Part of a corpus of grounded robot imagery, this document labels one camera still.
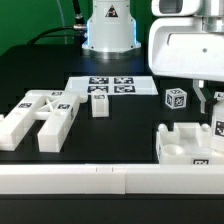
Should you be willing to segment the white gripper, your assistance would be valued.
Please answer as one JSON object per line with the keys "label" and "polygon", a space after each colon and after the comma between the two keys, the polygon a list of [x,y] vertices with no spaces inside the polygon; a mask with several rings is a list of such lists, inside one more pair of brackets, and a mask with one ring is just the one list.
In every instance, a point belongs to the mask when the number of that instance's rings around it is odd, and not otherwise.
{"label": "white gripper", "polygon": [[197,17],[157,19],[149,32],[148,62],[154,75],[194,79],[200,111],[209,113],[213,97],[204,80],[224,82],[224,34],[204,32]]}

